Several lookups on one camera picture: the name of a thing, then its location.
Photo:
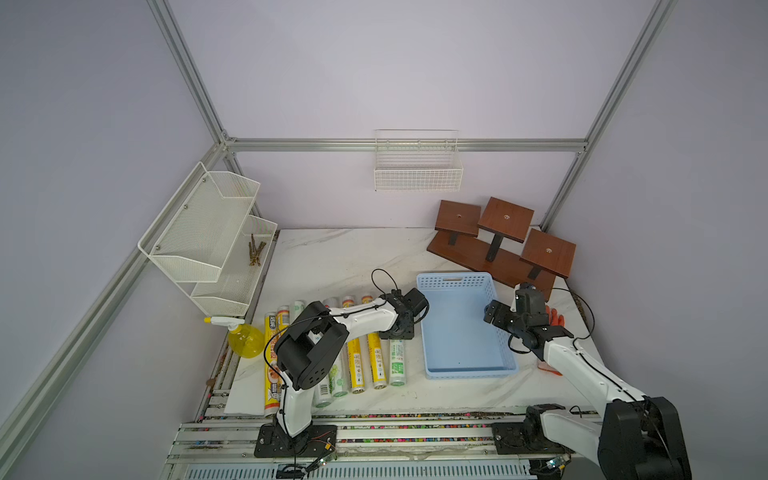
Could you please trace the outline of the white green wrap roll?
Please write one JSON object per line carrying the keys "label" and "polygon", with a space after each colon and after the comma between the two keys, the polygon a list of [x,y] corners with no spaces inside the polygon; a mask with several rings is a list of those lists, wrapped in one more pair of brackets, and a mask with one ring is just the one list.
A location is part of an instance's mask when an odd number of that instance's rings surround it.
{"label": "white green wrap roll", "polygon": [[407,380],[405,341],[391,340],[389,342],[389,352],[390,352],[389,384],[392,386],[404,386]]}

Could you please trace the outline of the light blue plastic basket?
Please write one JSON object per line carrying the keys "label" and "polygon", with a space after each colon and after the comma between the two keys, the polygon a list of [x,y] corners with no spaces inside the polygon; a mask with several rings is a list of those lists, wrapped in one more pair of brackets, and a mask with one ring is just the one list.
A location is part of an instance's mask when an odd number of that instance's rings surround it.
{"label": "light blue plastic basket", "polygon": [[437,272],[417,276],[416,288],[429,302],[420,323],[429,379],[507,377],[518,373],[506,332],[484,321],[497,298],[488,273]]}

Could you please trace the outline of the white roll grape picture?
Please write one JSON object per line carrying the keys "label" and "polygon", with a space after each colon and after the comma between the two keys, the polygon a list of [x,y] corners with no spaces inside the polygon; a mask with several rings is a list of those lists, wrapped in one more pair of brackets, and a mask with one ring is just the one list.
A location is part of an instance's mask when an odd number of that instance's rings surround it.
{"label": "white roll grape picture", "polygon": [[295,300],[290,310],[290,322],[296,322],[305,308],[306,303],[303,300]]}

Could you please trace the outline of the white green text roll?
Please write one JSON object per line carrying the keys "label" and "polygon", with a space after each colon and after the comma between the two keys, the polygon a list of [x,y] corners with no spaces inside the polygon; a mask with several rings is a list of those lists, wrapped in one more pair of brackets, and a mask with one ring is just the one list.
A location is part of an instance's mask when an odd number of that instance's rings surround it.
{"label": "white green text roll", "polygon": [[322,409],[331,405],[333,395],[330,393],[328,384],[318,384],[314,387],[313,405],[315,408]]}

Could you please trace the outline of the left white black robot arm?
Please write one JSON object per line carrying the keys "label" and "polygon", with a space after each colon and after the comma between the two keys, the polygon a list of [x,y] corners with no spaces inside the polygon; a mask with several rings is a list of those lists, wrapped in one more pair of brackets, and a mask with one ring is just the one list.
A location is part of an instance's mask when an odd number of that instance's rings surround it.
{"label": "left white black robot arm", "polygon": [[284,390],[277,413],[282,432],[294,439],[312,424],[314,387],[350,340],[378,333],[388,340],[411,340],[415,325],[426,318],[427,298],[418,289],[394,289],[373,301],[349,308],[330,308],[320,301],[306,306],[276,339],[274,352]]}

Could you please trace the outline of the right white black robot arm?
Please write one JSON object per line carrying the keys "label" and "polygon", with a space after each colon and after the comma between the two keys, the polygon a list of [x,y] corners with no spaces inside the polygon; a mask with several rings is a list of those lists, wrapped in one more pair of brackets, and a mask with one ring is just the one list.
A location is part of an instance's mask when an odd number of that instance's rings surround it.
{"label": "right white black robot arm", "polygon": [[484,320],[557,370],[601,419],[585,420],[555,404],[530,406],[521,429],[525,446],[561,445],[598,465],[607,479],[691,478],[675,406],[630,386],[579,347],[566,327],[552,324],[539,290],[522,285],[514,306],[491,301]]}

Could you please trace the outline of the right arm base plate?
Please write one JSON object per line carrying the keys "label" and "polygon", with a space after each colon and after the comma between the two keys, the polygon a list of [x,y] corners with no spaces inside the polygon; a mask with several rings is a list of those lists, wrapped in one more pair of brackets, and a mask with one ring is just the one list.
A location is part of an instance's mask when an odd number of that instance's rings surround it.
{"label": "right arm base plate", "polygon": [[492,437],[499,455],[571,454],[572,450],[552,442],[542,433],[535,433],[525,422],[496,422],[491,425]]}

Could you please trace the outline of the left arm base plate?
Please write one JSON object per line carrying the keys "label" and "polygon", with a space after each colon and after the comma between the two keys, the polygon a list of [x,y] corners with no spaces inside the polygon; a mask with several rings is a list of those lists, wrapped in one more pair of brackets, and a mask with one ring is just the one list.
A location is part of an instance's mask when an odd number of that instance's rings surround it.
{"label": "left arm base plate", "polygon": [[266,458],[316,458],[332,452],[336,445],[336,425],[311,424],[296,437],[290,437],[277,424],[262,425],[254,448],[254,457]]}

